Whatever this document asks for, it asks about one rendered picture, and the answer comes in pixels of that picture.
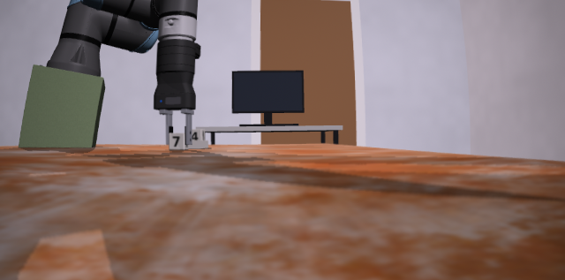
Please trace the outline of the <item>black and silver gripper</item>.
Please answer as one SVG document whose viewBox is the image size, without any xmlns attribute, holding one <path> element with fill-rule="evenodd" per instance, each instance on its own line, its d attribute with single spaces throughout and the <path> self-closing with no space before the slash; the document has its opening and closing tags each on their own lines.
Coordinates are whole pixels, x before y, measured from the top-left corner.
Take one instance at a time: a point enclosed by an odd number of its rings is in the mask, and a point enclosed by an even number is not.
<svg viewBox="0 0 565 280">
<path fill-rule="evenodd" d="M 197 20 L 184 15 L 159 19 L 154 110 L 166 115 L 166 145 L 173 132 L 172 110 L 185 114 L 185 145 L 192 145 L 192 115 L 196 95 L 192 86 L 195 59 L 200 58 L 200 45 L 195 43 Z"/>
</svg>

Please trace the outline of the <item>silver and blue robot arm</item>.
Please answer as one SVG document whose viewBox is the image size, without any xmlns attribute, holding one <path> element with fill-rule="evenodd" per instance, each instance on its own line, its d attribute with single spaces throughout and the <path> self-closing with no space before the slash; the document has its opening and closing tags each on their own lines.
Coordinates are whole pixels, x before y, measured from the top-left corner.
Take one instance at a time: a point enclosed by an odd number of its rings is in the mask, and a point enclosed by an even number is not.
<svg viewBox="0 0 565 280">
<path fill-rule="evenodd" d="M 197 11 L 198 0 L 71 0 L 46 67 L 101 77 L 102 44 L 146 53 L 158 39 L 160 18 L 197 19 Z"/>
</svg>

